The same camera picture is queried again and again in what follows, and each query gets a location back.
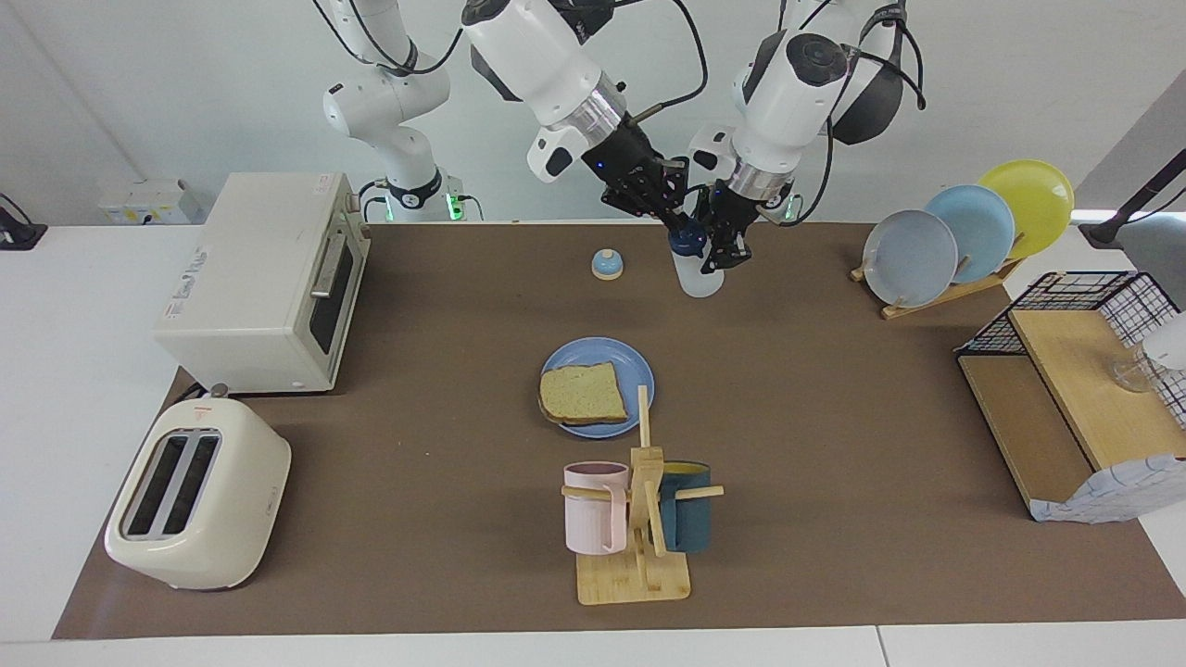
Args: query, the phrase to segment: mug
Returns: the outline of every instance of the mug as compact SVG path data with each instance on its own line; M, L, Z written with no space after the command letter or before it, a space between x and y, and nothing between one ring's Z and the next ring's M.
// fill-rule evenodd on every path
M607 555L626 548L626 489L630 466L586 460L565 466L565 485L610 491L610 500L565 498L565 544L585 555Z
M659 483L659 516L663 541L668 551L699 553L708 548L710 528L709 498L675 500L681 489L699 489L712 484L712 469L695 460L669 460L663 464Z

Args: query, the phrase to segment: yellow plate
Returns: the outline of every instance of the yellow plate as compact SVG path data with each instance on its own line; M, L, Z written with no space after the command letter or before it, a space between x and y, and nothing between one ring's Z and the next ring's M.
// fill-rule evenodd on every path
M1045 250L1071 223L1075 189L1054 165L1041 160L1013 160L994 167L977 183L1009 204L1016 234L1025 234L1009 252L1010 260Z

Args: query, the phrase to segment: toaster lever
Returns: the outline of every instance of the toaster lever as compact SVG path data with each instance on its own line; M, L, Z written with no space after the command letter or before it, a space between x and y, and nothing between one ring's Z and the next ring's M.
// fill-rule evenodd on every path
M342 252L346 247L346 235L342 231L330 236L325 244L325 253L321 255L321 268L317 272L317 280L310 292L314 299L329 299L333 292L333 282L338 278L338 266L342 265Z

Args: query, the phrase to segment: pink mug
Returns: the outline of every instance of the pink mug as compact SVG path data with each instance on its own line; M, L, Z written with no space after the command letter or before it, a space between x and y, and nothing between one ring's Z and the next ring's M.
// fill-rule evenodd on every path
M626 548L626 488L630 468L607 460L565 466L565 485L610 491L610 500L565 498L565 544L585 555L607 555Z

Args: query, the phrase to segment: mug handle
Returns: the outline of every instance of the mug handle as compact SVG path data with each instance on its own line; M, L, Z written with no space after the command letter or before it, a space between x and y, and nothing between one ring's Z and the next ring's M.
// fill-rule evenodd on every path
M678 512L678 509L676 508L674 493L671 494L671 497L659 500L659 516L671 517L670 522L663 522L663 541L667 542L664 546L668 551L680 551L680 521L676 517L676 512Z
M618 553L626 548L626 489L601 484L610 491L610 544L602 545L606 553Z

